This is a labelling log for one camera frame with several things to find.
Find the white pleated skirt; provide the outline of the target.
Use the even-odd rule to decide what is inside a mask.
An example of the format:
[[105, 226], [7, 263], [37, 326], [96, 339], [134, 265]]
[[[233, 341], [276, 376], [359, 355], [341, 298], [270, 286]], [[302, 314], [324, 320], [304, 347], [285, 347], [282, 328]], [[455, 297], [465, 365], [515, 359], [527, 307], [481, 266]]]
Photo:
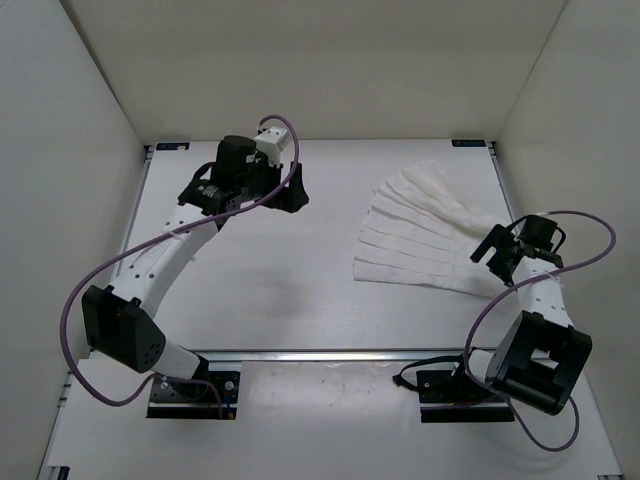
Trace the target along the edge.
[[470, 256], [506, 222], [478, 207], [437, 161], [405, 167], [372, 197], [355, 245], [353, 279], [493, 297], [503, 283]]

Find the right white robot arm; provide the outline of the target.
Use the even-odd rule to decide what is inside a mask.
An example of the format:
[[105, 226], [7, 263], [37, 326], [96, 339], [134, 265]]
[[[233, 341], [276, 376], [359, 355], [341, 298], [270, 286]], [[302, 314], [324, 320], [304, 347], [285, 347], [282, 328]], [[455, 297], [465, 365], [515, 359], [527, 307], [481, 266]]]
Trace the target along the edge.
[[495, 225], [470, 255], [478, 263], [494, 249], [486, 266], [507, 287], [540, 280], [517, 289], [520, 312], [495, 352], [475, 349], [449, 374], [449, 391], [456, 398], [484, 399], [494, 391], [550, 415], [569, 400], [592, 340], [574, 328], [551, 275], [563, 267], [552, 241], [558, 230], [556, 222], [528, 215], [508, 226]]

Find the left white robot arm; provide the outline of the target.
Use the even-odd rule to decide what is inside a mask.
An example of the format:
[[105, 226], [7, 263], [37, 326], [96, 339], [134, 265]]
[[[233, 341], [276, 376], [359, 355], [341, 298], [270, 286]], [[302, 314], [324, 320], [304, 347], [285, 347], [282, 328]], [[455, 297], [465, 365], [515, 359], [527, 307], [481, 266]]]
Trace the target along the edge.
[[209, 373], [196, 353], [168, 340], [154, 321], [166, 293], [198, 250], [224, 226], [229, 212], [266, 197], [266, 207], [295, 213], [309, 201], [300, 167], [281, 184], [281, 153], [291, 142], [285, 128], [253, 138], [228, 135], [214, 161], [202, 165], [179, 195], [163, 229], [166, 239], [127, 261], [106, 287], [89, 287], [81, 304], [89, 346], [138, 372], [173, 377], [188, 398], [208, 389]]

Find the right blue corner label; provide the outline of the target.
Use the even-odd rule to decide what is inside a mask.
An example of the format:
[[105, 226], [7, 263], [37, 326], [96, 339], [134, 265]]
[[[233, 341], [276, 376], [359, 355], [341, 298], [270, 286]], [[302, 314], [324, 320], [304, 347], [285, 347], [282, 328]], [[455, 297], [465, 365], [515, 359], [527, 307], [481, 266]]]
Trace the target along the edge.
[[486, 142], [482, 139], [452, 139], [454, 148], [485, 148]]

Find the blue corner label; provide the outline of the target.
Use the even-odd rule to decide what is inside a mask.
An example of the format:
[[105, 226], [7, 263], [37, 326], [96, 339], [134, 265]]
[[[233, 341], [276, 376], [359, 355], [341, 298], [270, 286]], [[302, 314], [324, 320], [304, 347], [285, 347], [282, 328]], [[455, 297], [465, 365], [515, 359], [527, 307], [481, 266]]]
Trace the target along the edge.
[[189, 142], [158, 142], [156, 151], [186, 151], [190, 148]]
[[482, 139], [452, 139], [454, 148], [485, 148], [486, 142]]

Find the left blue corner label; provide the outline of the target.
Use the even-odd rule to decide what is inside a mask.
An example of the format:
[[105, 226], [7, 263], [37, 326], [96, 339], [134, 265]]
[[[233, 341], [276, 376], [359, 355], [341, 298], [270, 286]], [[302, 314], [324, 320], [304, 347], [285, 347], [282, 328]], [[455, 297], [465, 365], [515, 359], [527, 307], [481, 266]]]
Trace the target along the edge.
[[186, 151], [190, 148], [189, 142], [158, 142], [156, 151]]

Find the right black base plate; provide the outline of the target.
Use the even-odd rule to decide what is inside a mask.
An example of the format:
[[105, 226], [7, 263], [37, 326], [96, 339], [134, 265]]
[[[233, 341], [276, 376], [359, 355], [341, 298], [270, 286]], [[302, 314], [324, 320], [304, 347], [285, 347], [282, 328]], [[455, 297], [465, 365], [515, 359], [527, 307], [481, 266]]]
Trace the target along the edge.
[[460, 355], [415, 361], [402, 367], [392, 382], [418, 395], [422, 424], [515, 421], [503, 400], [466, 375]]

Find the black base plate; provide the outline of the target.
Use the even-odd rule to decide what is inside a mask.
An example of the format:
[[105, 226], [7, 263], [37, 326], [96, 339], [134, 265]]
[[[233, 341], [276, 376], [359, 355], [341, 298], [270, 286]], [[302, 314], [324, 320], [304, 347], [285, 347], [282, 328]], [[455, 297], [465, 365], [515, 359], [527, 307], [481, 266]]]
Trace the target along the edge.
[[154, 380], [146, 417], [169, 420], [221, 420], [237, 418], [241, 371], [231, 366], [209, 366], [210, 379], [219, 396], [205, 385]]
[[415, 361], [402, 367], [392, 382], [418, 395], [422, 424], [515, 421], [503, 400], [466, 375], [460, 355]]

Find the aluminium table front rail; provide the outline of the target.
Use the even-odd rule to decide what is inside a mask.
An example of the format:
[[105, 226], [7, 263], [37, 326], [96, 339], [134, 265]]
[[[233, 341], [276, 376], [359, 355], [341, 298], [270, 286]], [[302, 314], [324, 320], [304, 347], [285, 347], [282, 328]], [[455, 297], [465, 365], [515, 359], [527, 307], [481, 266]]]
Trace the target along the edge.
[[338, 350], [209, 350], [198, 354], [215, 363], [242, 362], [412, 362], [457, 356], [459, 349], [338, 349]]

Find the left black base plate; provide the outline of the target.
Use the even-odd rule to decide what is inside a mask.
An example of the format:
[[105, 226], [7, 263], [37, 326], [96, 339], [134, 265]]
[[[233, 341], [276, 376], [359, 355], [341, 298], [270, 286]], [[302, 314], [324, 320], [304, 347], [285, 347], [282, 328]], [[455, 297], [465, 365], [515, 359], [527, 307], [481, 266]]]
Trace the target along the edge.
[[169, 420], [221, 420], [237, 418], [241, 371], [231, 366], [209, 366], [210, 379], [219, 396], [205, 385], [154, 380], [146, 417]]

